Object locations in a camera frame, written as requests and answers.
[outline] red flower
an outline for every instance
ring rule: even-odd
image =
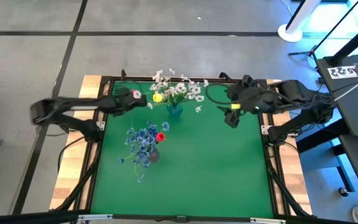
[[[162,142],[165,140],[165,135],[164,133],[158,133],[155,138],[158,142]]]

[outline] gray concrete floor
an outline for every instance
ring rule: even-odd
[[[80,4],[80,0],[0,0],[0,30],[72,30]],[[290,2],[293,12],[297,5]],[[344,4],[321,4],[304,31],[327,32],[346,9]],[[323,23],[322,15],[328,16]],[[280,0],[94,0],[88,3],[80,30],[275,32],[289,18]],[[318,57],[334,54],[349,41],[346,37],[358,30],[352,17],[342,26],[346,30],[328,39]],[[8,213],[35,137],[29,106],[49,96],[68,39],[0,36],[0,138],[4,139],[0,146],[0,215]],[[153,75],[168,68],[190,77],[216,77],[224,71],[234,78],[249,74],[254,78],[297,79],[317,89],[319,75],[313,69],[314,62],[302,55],[291,58],[287,53],[309,50],[319,41],[304,38],[291,44],[279,37],[77,37],[60,95],[78,96],[84,75],[118,75],[122,68],[132,76]],[[60,130],[51,127],[48,132]],[[65,136],[47,138],[24,212],[48,210],[57,156],[65,141]],[[341,198],[335,192],[342,186],[336,169],[308,171],[305,179],[315,215],[350,220],[350,209],[358,204],[358,186],[351,197]],[[354,175],[352,180],[357,185]]]

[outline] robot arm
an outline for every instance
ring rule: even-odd
[[[57,124],[64,131],[69,129],[80,131],[87,142],[100,142],[101,131],[92,119],[85,121],[65,115],[64,112],[73,110],[100,110],[103,113],[119,116],[138,106],[146,106],[144,95],[134,98],[128,88],[118,89],[115,95],[102,96],[98,99],[64,98],[44,99],[30,107],[31,120],[37,125]]]
[[[244,75],[241,81],[225,91],[232,107],[218,108],[224,112],[225,122],[232,128],[237,127],[240,116],[246,112],[276,114],[302,109],[296,118],[268,129],[269,142],[276,145],[283,144],[288,133],[306,124],[324,124],[329,121],[335,108],[331,94],[309,90],[298,80],[278,82],[266,88],[258,85],[249,75]]]

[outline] green mat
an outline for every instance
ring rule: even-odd
[[[118,83],[139,89],[135,83]],[[150,83],[140,85],[149,91]],[[227,101],[223,90],[212,86],[210,94]],[[108,117],[91,213],[272,218],[258,117],[248,113],[232,129],[207,98],[182,105],[179,119],[170,118],[165,105]],[[201,112],[195,112],[195,105],[202,105]],[[131,151],[124,144],[126,131],[146,128],[148,119],[158,130],[168,121],[170,130],[157,146],[160,160],[137,168],[145,174],[138,183],[134,164],[121,164],[119,157]]]

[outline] flower bouquet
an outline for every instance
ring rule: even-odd
[[[175,74],[175,71],[171,68],[169,69],[172,75]],[[153,101],[156,105],[166,103],[167,110],[172,116],[179,116],[183,107],[181,103],[186,101],[204,101],[204,96],[201,95],[201,88],[208,86],[208,81],[204,80],[204,83],[200,84],[199,82],[193,82],[188,77],[185,77],[183,74],[180,76],[181,81],[179,83],[171,83],[170,78],[162,76],[162,70],[157,71],[153,80],[155,83],[151,85],[150,90],[154,91]],[[147,104],[151,109],[153,108],[152,103]],[[196,106],[196,112],[201,111],[202,106]]]
[[[165,140],[164,133],[157,131],[157,125],[151,121],[147,121],[147,125],[148,128],[142,128],[138,132],[135,132],[134,128],[127,131],[125,145],[131,145],[131,154],[125,158],[119,158],[121,164],[128,159],[132,160],[138,182],[142,181],[144,174],[139,175],[137,167],[148,168],[150,163],[157,162],[160,159],[160,153],[156,145]],[[162,130],[169,131],[167,122],[162,123]]]

